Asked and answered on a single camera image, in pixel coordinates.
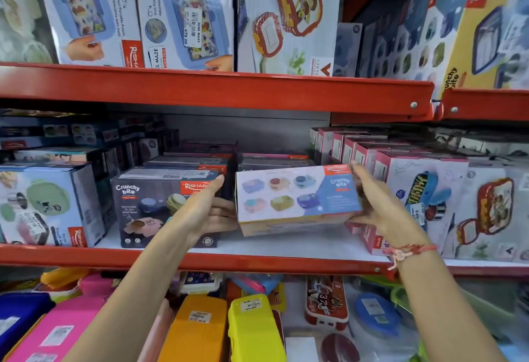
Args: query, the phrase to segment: person's right hand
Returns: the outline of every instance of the person's right hand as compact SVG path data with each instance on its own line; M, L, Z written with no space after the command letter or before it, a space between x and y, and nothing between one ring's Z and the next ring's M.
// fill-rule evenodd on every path
M351 222L375 225L392 247L431 242L406 207L389 190L386 183L375 179L364 166L358 163L353 163L353 172L361 182L358 190L363 213L353 217Z
M64 48L64 51L72 61L99 60L105 57L105 54L102 51L101 43L92 43L94 40L94 35L74 39Z

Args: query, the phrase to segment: store shelf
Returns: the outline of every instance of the store shelf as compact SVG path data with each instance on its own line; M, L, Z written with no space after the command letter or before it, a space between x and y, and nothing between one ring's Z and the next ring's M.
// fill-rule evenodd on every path
M423 116L432 92L416 81L0 63L0 98Z
M443 93L437 115L442 119L527 121L528 109L529 91L456 88Z
M117 230L95 248L0 245L0 264L87 266L127 269L141 251L121 249ZM529 265L506 262L446 260L458 276L529 276ZM384 256L367 252L359 236L343 227L325 232L244 238L240 232L222 235L217 248L192 249L181 270L290 274L377 274L390 266Z

